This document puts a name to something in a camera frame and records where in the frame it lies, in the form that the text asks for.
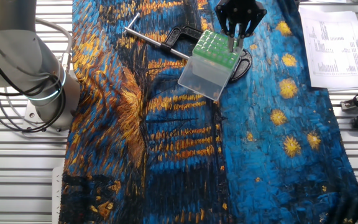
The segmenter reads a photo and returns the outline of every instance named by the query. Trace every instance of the white paper sheet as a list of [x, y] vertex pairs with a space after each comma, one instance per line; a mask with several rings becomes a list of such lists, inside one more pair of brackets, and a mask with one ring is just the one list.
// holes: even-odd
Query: white paper sheet
[[311, 86], [358, 88], [358, 21], [354, 12], [299, 8]]
[[60, 214], [60, 197], [62, 196], [63, 167], [52, 171], [52, 224], [58, 224]]

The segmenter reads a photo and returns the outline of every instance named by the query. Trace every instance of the metal grating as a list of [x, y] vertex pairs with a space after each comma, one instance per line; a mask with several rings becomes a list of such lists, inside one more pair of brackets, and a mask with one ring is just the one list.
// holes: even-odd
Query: metal grating
[[[355, 11], [358, 4], [323, 4], [303, 2], [309, 8], [321, 11]], [[71, 1], [38, 0], [37, 16], [56, 22], [71, 31]], [[40, 38], [53, 53], [60, 56], [67, 46], [64, 36], [48, 27], [36, 25]], [[334, 112], [339, 121], [347, 155], [358, 180], [358, 131], [349, 125], [354, 114], [343, 113], [339, 102], [351, 99], [358, 91], [331, 93]], [[22, 123], [2, 103], [9, 116]], [[13, 97], [13, 104], [24, 115], [27, 100]], [[62, 166], [66, 141], [62, 139], [28, 139], [20, 133], [13, 133], [0, 124], [0, 224], [48, 223], [52, 221], [52, 169]]]

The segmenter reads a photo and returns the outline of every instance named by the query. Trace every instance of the orange brushstroke pattern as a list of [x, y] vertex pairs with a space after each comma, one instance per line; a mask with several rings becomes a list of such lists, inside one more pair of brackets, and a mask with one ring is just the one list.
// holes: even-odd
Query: orange brushstroke pattern
[[207, 128], [198, 128], [198, 129], [184, 129], [184, 130], [174, 130], [170, 133], [165, 132], [165, 131], [158, 131], [156, 134], [151, 134], [151, 140], [153, 141], [158, 141], [161, 139], [167, 139], [167, 138], [172, 138], [172, 137], [177, 137], [177, 136], [188, 136], [188, 135], [193, 135], [193, 134], [209, 134], [211, 132], [211, 127], [207, 127]]
[[176, 104], [179, 101], [187, 101], [187, 100], [196, 101], [202, 97], [203, 97], [202, 95], [182, 95], [182, 96], [164, 97], [164, 98], [159, 96], [150, 101], [150, 103], [147, 105], [147, 112], [152, 111], [154, 113], [162, 109], [185, 110], [188, 108], [204, 106], [206, 104], [205, 101], [196, 102], [196, 103], [187, 103], [183, 105]]
[[210, 156], [215, 153], [213, 146], [208, 146], [206, 149], [202, 150], [191, 150], [191, 151], [182, 151], [176, 154], [176, 159], [187, 159], [193, 156]]
[[145, 1], [140, 5], [137, 5], [135, 1], [123, 2], [118, 6], [99, 6], [99, 14], [102, 20], [109, 24], [115, 24], [119, 20], [125, 19], [127, 16], [134, 16], [137, 12], [141, 17], [147, 16], [152, 12], [162, 11], [175, 6], [182, 6], [182, 1], [173, 2], [157, 2], [157, 1]]

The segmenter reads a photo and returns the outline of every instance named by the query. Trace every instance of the white cable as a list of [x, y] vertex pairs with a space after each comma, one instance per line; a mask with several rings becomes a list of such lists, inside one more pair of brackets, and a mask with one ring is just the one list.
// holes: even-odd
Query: white cable
[[49, 22], [49, 21], [46, 21], [46, 20], [43, 20], [43, 19], [40, 19], [40, 18], [35, 18], [35, 21], [44, 25], [44, 26], [47, 26], [47, 27], [50, 27], [50, 28], [53, 28], [53, 29], [56, 29], [56, 30], [59, 30], [60, 32], [62, 32], [68, 39], [68, 45], [67, 45], [67, 49], [65, 51], [65, 53], [70, 53], [71, 52], [71, 47], [73, 45], [73, 37], [70, 35], [70, 33], [65, 30], [63, 27], [57, 25], [56, 23], [52, 23], [52, 22]]
[[9, 106], [12, 108], [13, 112], [15, 112], [15, 114], [18, 115], [18, 117], [22, 118], [24, 121], [26, 121], [28, 123], [32, 123], [32, 124], [44, 124], [45, 123], [45, 122], [35, 122], [35, 121], [30, 121], [28, 119], [25, 119], [13, 106], [12, 101], [9, 96], [6, 97], [6, 100], [7, 100], [7, 103], [9, 104]]
[[12, 59], [10, 59], [1, 49], [0, 49], [0, 54], [1, 56], [8, 62], [9, 65], [11, 65], [12, 67], [18, 69], [19, 71], [23, 72], [24, 74], [26, 75], [30, 75], [32, 77], [40, 77], [39, 79], [36, 79], [36, 80], [33, 80], [33, 81], [39, 81], [39, 80], [44, 80], [46, 78], [49, 77], [49, 73], [47, 72], [43, 72], [43, 73], [40, 73], [40, 74], [33, 74], [31, 72], [27, 72], [26, 70], [24, 70], [23, 68], [20, 68], [19, 66], [17, 66], [13, 61]]

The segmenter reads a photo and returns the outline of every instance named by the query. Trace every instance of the black clamp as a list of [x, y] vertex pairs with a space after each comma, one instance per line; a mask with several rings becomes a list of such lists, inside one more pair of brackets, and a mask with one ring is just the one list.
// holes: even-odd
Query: black clamp
[[201, 38], [201, 35], [203, 35], [203, 31], [195, 29], [194, 27], [175, 27], [168, 34], [168, 37], [165, 39], [165, 41], [161, 43], [160, 48], [161, 50], [169, 53], [179, 38], [185, 38], [197, 43], [197, 41]]

